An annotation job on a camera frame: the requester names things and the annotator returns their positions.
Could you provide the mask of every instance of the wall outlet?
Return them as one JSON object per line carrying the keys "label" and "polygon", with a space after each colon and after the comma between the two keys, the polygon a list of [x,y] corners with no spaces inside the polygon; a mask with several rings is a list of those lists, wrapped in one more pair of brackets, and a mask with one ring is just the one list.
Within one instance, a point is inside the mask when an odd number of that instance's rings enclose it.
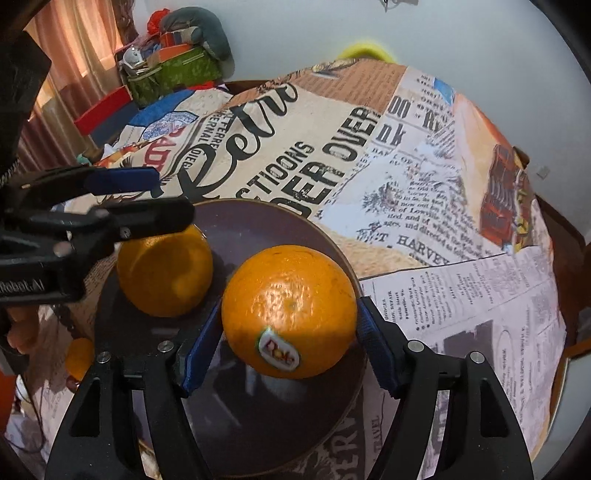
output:
{"label": "wall outlet", "polygon": [[542,167],[537,172],[536,175],[540,177],[542,180],[545,180],[546,177],[550,174],[550,169],[548,167]]}

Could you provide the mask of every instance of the silver rivet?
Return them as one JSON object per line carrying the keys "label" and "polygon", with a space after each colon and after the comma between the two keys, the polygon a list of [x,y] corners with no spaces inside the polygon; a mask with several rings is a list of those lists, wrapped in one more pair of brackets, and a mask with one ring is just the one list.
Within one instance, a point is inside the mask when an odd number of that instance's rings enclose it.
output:
{"label": "silver rivet", "polygon": [[484,355],[482,355],[480,352],[472,352],[470,354],[470,360],[472,360],[476,364],[483,364],[485,358]]}
{"label": "silver rivet", "polygon": [[95,210],[95,217],[97,218],[107,218],[109,216],[109,211],[105,210],[104,208],[97,208]]}
{"label": "silver rivet", "polygon": [[70,242],[58,242],[53,246],[53,253],[59,258],[67,257],[73,251],[74,247]]}
{"label": "silver rivet", "polygon": [[422,352],[423,350],[425,350],[425,346],[423,345],[422,342],[419,342],[418,340],[411,340],[408,343],[408,349],[412,352]]}
{"label": "silver rivet", "polygon": [[162,353],[166,353],[171,351],[174,348],[174,343],[170,340],[165,340],[161,344],[158,345],[158,351]]}
{"label": "silver rivet", "polygon": [[119,229],[119,236],[123,240],[129,240],[131,238],[131,230],[129,230],[129,228],[127,228],[126,226],[122,226]]}
{"label": "silver rivet", "polygon": [[111,360],[111,353],[110,352],[101,352],[96,356],[96,361],[100,364],[105,364],[109,360]]}

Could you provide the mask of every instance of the red plastic bag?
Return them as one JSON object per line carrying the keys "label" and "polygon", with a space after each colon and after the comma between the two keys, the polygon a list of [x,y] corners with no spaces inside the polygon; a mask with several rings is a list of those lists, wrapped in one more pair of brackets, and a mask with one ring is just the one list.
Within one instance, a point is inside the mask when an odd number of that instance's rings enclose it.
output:
{"label": "red plastic bag", "polygon": [[160,21],[169,13],[170,10],[165,8],[163,10],[157,10],[152,14],[148,20],[148,33],[150,35],[156,35],[156,33],[160,33]]}

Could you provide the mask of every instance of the small orange fruit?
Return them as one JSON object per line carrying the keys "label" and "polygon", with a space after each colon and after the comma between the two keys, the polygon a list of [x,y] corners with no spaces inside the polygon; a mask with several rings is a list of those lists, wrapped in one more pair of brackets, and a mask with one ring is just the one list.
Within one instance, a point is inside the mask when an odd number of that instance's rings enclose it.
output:
{"label": "small orange fruit", "polygon": [[78,382],[81,382],[88,369],[95,361],[95,344],[88,338],[72,340],[66,354],[66,370]]}
{"label": "small orange fruit", "polygon": [[355,291],[326,255],[280,245],[238,268],[223,295],[222,322],[234,353],[259,373],[313,377],[355,339]]}
{"label": "small orange fruit", "polygon": [[117,258],[128,300],[154,317],[176,317],[196,307],[213,278],[212,251],[196,226],[184,232],[131,240]]}

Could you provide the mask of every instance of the fruit sticker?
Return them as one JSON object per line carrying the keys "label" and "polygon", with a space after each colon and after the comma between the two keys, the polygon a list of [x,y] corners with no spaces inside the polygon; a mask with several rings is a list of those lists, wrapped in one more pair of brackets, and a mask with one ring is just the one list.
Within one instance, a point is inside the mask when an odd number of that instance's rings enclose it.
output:
{"label": "fruit sticker", "polygon": [[300,354],[268,327],[259,340],[259,353],[267,363],[284,372],[293,372],[300,364]]}

